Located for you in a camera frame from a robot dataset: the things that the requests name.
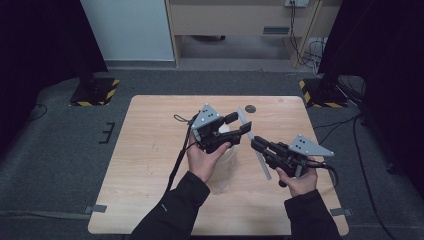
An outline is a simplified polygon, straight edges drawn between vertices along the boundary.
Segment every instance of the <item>small round object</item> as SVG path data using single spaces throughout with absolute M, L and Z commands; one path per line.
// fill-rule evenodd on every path
M 248 113 L 254 113 L 254 112 L 256 112 L 256 107 L 255 107 L 255 106 L 253 106 L 253 105 L 247 105 L 247 106 L 244 108 L 244 110 L 246 110 L 246 112 L 248 112 Z

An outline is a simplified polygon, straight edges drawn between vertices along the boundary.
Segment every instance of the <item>electrical outlet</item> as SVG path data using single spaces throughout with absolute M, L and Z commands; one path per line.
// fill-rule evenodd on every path
M 296 7 L 307 7 L 309 4 L 309 0 L 286 0 L 284 6 L 292 7 L 292 5 Z

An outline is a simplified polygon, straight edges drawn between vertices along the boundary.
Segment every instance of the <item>wall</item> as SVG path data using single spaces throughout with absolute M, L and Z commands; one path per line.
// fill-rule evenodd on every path
M 106 62 L 174 61 L 165 1 L 81 3 Z

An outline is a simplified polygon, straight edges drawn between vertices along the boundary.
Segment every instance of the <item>metal bracket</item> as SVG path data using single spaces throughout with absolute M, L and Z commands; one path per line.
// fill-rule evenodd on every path
M 334 156 L 334 152 L 321 147 L 319 144 L 312 142 L 310 139 L 305 138 L 301 134 L 293 140 L 293 142 L 289 145 L 289 149 L 304 156 Z
M 194 136 L 196 137 L 197 141 L 202 140 L 197 129 L 216 121 L 219 117 L 219 113 L 216 112 L 215 109 L 213 109 L 208 103 L 203 106 L 202 110 L 200 110 L 199 114 L 194 120 L 193 125 L 191 125 L 191 129 L 193 130 Z

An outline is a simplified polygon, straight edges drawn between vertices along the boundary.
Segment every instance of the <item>power cable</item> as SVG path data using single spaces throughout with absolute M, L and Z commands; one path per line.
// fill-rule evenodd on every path
M 389 232 L 389 230 L 384 225 L 383 220 L 381 219 L 380 214 L 378 213 L 377 207 L 375 206 L 374 197 L 371 193 L 371 188 L 370 188 L 370 185 L 368 183 L 368 177 L 367 177 L 367 174 L 365 172 L 364 163 L 363 163 L 362 155 L 361 155 L 361 150 L 359 148 L 358 139 L 357 139 L 357 136 L 356 136 L 356 121 L 358 120 L 358 118 L 359 118 L 359 116 L 356 116 L 355 120 L 353 121 L 353 137 L 354 137 L 354 140 L 355 140 L 356 150 L 358 152 L 358 158 L 359 158 L 359 163 L 360 163 L 360 166 L 361 166 L 362 175 L 363 175 L 364 180 L 365 180 L 365 186 L 366 186 L 366 189 L 367 189 L 367 192 L 368 192 L 368 197 L 370 199 L 371 206 L 372 206 L 372 209 L 374 211 L 374 214 L 375 214 L 378 222 L 380 223 L 381 227 L 386 232 L 386 234 L 390 237 L 390 239 L 396 240 L 395 237 Z

